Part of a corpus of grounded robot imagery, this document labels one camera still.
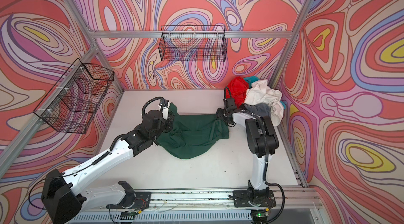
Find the green t shirt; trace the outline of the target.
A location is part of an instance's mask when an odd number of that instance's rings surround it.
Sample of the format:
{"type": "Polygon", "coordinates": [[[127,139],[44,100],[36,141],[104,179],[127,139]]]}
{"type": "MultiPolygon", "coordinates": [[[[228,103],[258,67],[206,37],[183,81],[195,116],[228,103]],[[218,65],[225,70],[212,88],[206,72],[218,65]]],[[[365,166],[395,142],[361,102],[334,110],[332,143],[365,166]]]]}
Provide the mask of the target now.
{"type": "Polygon", "coordinates": [[[173,128],[162,133],[157,144],[179,159],[192,159],[206,153],[217,141],[229,138],[227,124],[215,114],[180,115],[174,103],[169,111],[174,115],[173,128]]]}

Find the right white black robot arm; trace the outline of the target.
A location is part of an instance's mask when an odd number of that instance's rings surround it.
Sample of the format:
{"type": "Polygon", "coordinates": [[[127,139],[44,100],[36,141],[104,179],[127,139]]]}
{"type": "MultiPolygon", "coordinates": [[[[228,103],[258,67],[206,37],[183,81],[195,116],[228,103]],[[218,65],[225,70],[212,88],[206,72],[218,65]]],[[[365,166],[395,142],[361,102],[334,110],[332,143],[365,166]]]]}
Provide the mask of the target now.
{"type": "Polygon", "coordinates": [[[239,124],[245,127],[247,145],[253,155],[246,196],[233,196],[235,204],[241,205],[245,200],[254,207],[276,206],[275,196],[266,181],[269,162],[279,147],[271,118],[238,108],[234,98],[227,97],[224,98],[224,108],[217,109],[216,116],[227,126],[239,124]]]}

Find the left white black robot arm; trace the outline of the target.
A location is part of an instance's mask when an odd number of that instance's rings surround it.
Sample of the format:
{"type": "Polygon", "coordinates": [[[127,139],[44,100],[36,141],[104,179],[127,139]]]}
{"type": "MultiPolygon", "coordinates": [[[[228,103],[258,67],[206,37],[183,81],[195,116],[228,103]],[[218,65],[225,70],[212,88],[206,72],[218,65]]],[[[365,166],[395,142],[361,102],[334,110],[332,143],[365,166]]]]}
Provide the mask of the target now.
{"type": "Polygon", "coordinates": [[[44,178],[41,202],[52,223],[68,223],[81,211],[96,207],[132,207],[136,193],[126,181],[93,189],[89,186],[103,174],[151,147],[162,133],[172,130],[175,115],[169,106],[170,102],[163,97],[149,100],[142,108],[142,122],[117,136],[108,149],[63,172],[50,171],[44,178]]]}

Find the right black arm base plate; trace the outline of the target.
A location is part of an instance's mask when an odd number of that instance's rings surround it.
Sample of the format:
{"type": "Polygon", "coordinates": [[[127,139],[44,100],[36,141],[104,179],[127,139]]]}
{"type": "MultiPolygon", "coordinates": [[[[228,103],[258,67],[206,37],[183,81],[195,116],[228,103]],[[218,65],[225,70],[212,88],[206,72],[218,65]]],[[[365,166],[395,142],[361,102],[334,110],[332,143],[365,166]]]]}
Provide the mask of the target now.
{"type": "Polygon", "coordinates": [[[228,197],[233,201],[236,208],[264,207],[271,209],[277,206],[274,193],[269,188],[263,190],[251,188],[234,190],[228,197]]]}

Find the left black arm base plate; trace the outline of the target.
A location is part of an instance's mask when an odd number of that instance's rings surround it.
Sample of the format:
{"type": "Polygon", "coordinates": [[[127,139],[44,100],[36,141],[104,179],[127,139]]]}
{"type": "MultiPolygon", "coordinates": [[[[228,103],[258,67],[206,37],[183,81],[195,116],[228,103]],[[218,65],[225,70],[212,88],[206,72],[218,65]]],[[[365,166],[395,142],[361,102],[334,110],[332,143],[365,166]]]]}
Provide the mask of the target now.
{"type": "Polygon", "coordinates": [[[108,204],[107,209],[135,209],[145,210],[149,208],[152,193],[150,191],[138,191],[125,196],[118,204],[108,204]]]}

